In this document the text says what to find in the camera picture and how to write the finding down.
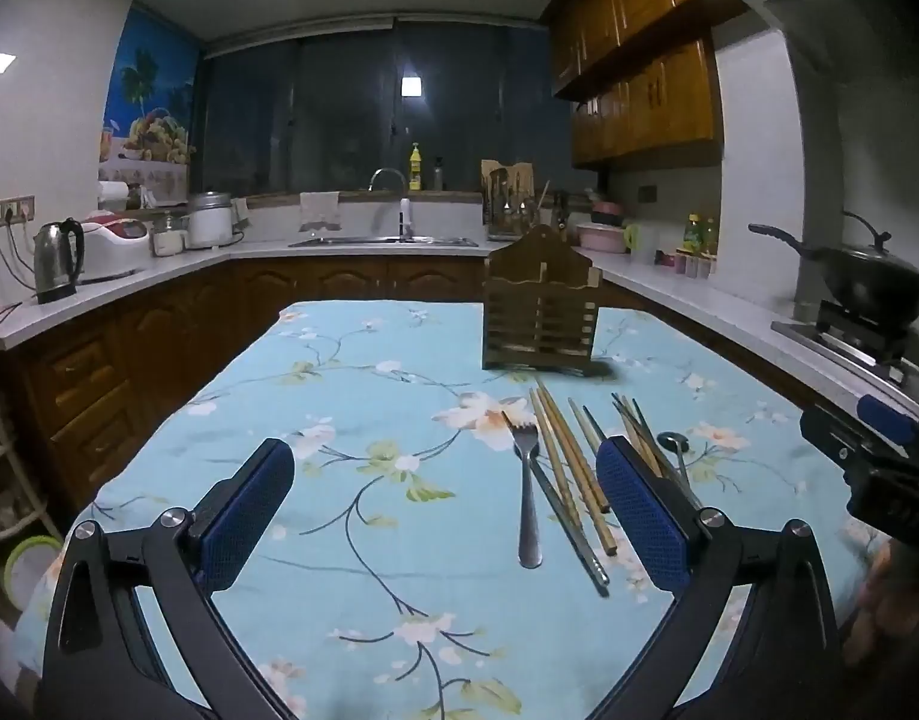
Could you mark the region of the person right hand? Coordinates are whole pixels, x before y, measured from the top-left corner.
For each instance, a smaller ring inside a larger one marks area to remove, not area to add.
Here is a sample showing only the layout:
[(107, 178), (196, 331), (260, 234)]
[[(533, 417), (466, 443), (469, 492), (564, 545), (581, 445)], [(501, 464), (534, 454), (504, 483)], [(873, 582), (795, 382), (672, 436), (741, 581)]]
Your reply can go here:
[(853, 667), (875, 651), (876, 640), (907, 639), (919, 623), (919, 554), (897, 539), (871, 559), (860, 585), (853, 621), (842, 644)]

